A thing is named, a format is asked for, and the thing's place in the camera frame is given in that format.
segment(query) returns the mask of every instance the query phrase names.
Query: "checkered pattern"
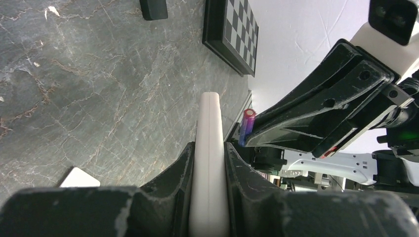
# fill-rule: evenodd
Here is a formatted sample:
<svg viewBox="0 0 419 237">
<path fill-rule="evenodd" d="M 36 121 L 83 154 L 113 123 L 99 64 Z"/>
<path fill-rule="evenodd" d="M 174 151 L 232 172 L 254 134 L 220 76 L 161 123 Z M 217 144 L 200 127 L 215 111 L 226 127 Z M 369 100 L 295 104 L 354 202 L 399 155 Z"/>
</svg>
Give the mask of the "checkered pattern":
<svg viewBox="0 0 419 237">
<path fill-rule="evenodd" d="M 224 37 L 254 71 L 258 25 L 248 0 L 227 0 Z"/>
</svg>

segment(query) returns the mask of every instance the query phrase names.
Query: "white wall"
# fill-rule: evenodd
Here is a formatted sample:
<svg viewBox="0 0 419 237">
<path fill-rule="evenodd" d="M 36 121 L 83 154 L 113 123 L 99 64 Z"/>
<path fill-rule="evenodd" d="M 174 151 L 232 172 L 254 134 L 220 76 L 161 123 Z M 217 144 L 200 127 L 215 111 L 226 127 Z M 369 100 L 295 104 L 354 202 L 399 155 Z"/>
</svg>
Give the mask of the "white wall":
<svg viewBox="0 0 419 237">
<path fill-rule="evenodd" d="M 367 22 L 368 0 L 249 0 L 259 25 L 256 76 L 249 77 L 253 108 L 280 101 L 321 62 L 338 39 L 350 40 Z M 369 131 L 346 152 L 385 149 Z"/>
</svg>

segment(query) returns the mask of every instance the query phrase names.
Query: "purple battery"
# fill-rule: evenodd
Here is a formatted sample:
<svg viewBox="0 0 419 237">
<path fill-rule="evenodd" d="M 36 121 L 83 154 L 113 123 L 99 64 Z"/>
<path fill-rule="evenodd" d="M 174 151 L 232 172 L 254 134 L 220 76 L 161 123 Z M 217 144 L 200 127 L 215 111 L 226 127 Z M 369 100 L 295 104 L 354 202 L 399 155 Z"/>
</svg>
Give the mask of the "purple battery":
<svg viewBox="0 0 419 237">
<path fill-rule="evenodd" d="M 239 145 L 244 147 L 246 137 L 251 133 L 253 130 L 254 119 L 256 118 L 256 112 L 252 109 L 247 109 L 243 113 L 243 120 L 240 126 L 240 137 L 239 137 Z"/>
</svg>

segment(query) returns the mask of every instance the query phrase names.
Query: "red component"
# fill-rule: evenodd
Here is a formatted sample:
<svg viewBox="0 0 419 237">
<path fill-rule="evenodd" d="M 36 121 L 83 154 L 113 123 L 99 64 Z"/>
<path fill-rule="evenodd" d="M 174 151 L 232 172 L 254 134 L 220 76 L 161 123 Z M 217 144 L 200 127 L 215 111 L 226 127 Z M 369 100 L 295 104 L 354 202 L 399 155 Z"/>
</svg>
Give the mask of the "red component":
<svg viewBox="0 0 419 237">
<path fill-rule="evenodd" d="M 324 158 L 326 158 L 328 155 L 330 155 L 330 153 L 335 152 L 335 151 L 336 151 L 336 149 L 337 149 L 337 147 L 333 147 L 332 149 L 328 150 L 328 151 L 327 151 L 324 155 L 322 155 L 322 156 L 320 157 L 320 159 L 324 159 Z"/>
<path fill-rule="evenodd" d="M 246 117 L 246 118 L 253 118 L 254 119 L 256 117 L 256 112 L 252 109 L 247 109 L 247 110 L 245 110 L 243 116 Z"/>
</svg>

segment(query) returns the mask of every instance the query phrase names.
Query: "cable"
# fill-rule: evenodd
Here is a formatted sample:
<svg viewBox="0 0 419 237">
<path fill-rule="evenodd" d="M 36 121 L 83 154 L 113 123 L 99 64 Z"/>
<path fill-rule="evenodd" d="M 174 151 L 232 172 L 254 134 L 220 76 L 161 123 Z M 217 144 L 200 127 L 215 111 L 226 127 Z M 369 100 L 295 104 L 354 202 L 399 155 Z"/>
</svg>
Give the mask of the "cable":
<svg viewBox="0 0 419 237">
<path fill-rule="evenodd" d="M 342 185 L 339 184 L 339 182 L 331 175 L 329 175 L 336 183 L 339 185 L 340 189 L 342 189 L 342 192 L 345 192 L 345 189 L 342 188 Z"/>
<path fill-rule="evenodd" d="M 417 78 L 407 78 L 399 84 L 399 87 L 409 95 L 419 92 L 419 80 Z"/>
</svg>

